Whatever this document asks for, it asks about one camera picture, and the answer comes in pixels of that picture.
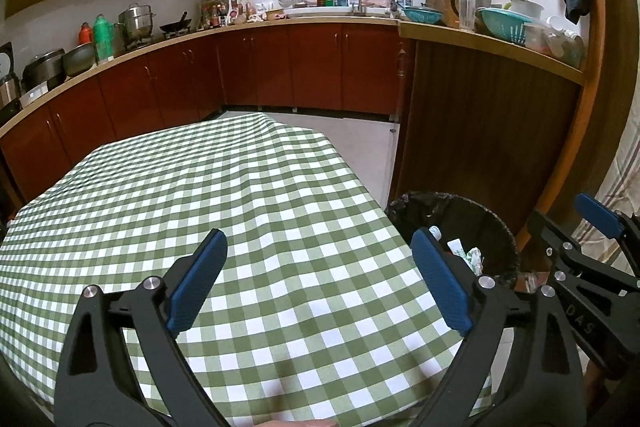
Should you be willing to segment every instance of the blue gripper pad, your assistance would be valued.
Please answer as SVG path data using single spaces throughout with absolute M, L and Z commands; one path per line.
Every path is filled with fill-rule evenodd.
M 618 239 L 624 232 L 618 216 L 587 194 L 578 194 L 574 205 L 578 214 L 600 230 L 605 237 Z
M 447 326 L 464 337 L 473 327 L 466 292 L 423 230 L 414 233 L 411 250 Z
M 200 256 L 172 294 L 171 312 L 166 328 L 174 337 L 181 331 L 191 329 L 213 283 L 225 264 L 225 234 L 218 230 L 207 239 L 206 243 L 198 247 L 198 249 L 202 248 Z

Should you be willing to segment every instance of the teal plastic basket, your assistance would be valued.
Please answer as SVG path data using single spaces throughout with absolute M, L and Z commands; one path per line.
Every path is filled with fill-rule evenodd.
M 533 22 L 531 17 L 499 8 L 479 8 L 476 13 L 494 37 L 524 46 L 524 23 Z
M 409 17 L 411 22 L 419 22 L 422 24 L 435 24 L 442 17 L 442 12 L 431 8 L 403 8 L 404 14 Z

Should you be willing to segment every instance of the wooden countertop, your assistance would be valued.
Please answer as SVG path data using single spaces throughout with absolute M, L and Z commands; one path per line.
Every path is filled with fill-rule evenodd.
M 173 46 L 180 42 L 187 42 L 191 39 L 197 39 L 208 35 L 225 33 L 230 31 L 240 31 L 244 29 L 263 28 L 268 26 L 286 26 L 293 24 L 318 24 L 318 23 L 346 23 L 346 24 L 373 24 L 383 26 L 397 26 L 401 37 L 408 39 L 416 39 L 419 41 L 440 42 L 442 44 L 452 44 L 472 50 L 480 50 L 501 57 L 512 58 L 525 64 L 549 71 L 550 73 L 562 76 L 572 82 L 582 85 L 582 72 L 571 68 L 558 60 L 545 57 L 539 53 L 533 52 L 526 48 L 510 44 L 498 39 L 486 37 L 479 34 L 468 33 L 453 28 L 445 28 L 443 26 L 433 26 L 427 24 L 418 24 L 407 21 L 399 21 L 377 17 L 300 17 L 293 19 L 285 19 L 272 22 L 247 23 L 240 26 L 228 26 L 215 30 L 205 30 L 201 32 L 191 33 L 168 41 L 158 42 L 146 46 L 145 48 L 121 55 L 106 64 L 102 64 L 97 68 L 93 68 L 85 73 L 79 74 L 68 79 L 64 84 L 56 87 L 48 93 L 42 95 L 34 102 L 31 102 L 27 108 L 23 109 L 14 116 L 9 122 L 0 127 L 0 137 L 8 133 L 15 125 L 20 123 L 25 117 L 36 111 L 39 107 L 55 98 L 57 95 L 71 89 L 80 82 L 91 78 L 92 76 L 113 68 L 118 64 L 122 64 L 132 58 L 140 57 L 150 52 L 160 50 L 166 46 Z

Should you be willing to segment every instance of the frying pan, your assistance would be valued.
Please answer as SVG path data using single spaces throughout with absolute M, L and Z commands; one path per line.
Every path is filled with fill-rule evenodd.
M 164 33 L 175 33 L 183 30 L 191 24 L 191 19 L 187 19 L 187 12 L 182 14 L 182 18 L 178 22 L 172 22 L 171 24 L 165 24 L 164 26 L 160 26 L 160 29 Z

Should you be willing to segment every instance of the green thermos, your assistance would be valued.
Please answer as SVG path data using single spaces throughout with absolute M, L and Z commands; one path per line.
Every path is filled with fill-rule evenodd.
M 95 55 L 98 59 L 98 64 L 113 60 L 112 39 L 113 24 L 105 19 L 104 15 L 98 15 L 94 23 Z

